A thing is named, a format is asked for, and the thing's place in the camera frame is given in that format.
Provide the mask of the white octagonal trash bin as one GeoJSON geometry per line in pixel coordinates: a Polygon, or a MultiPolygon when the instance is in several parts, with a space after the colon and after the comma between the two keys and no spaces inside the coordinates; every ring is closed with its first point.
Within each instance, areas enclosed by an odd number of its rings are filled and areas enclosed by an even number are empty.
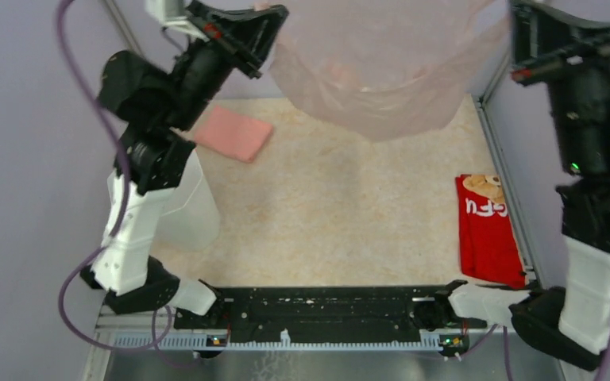
{"type": "Polygon", "coordinates": [[[156,237],[179,250],[193,252],[209,246],[219,230],[220,213],[199,156],[193,151],[180,185],[164,206],[156,237]]]}

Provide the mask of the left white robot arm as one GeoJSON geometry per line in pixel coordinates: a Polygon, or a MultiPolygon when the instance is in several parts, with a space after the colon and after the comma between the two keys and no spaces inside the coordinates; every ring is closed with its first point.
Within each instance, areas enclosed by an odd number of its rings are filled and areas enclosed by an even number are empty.
{"type": "Polygon", "coordinates": [[[151,247],[165,204],[195,150],[182,132],[191,129],[232,71],[261,76],[289,12],[281,4],[223,10],[200,1],[148,1],[145,8],[164,29],[184,33],[188,44],[170,71],[129,50],[106,62],[98,103],[126,129],[109,177],[112,203],[102,247],[80,276],[106,292],[116,314],[171,306],[213,328],[223,315],[216,290],[173,275],[151,255],[151,247]]]}

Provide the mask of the translucent pink trash bag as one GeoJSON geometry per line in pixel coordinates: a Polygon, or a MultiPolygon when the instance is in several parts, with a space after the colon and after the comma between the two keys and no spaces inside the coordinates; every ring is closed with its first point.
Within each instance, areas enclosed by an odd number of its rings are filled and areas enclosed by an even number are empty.
{"type": "Polygon", "coordinates": [[[270,75],[298,110],[374,141],[445,127],[509,33],[505,1],[288,1],[270,75]]]}

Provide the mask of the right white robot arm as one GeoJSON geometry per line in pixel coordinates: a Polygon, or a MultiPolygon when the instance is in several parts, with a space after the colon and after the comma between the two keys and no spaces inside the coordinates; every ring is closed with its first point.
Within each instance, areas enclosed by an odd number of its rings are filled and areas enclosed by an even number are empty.
{"type": "Polygon", "coordinates": [[[510,4],[511,77],[547,87],[564,172],[557,187],[569,267],[564,287],[510,291],[454,281],[436,321],[511,325],[532,348],[603,379],[610,364],[610,21],[536,1],[510,4]]]}

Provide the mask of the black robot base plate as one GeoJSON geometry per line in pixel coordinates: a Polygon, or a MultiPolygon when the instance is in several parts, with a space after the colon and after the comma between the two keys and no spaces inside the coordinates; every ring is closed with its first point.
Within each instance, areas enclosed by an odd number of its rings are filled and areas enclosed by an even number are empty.
{"type": "Polygon", "coordinates": [[[210,311],[178,311],[175,329],[219,330],[233,344],[275,343],[286,331],[295,344],[416,343],[427,333],[482,329],[456,317],[450,286],[223,287],[210,311]]]}

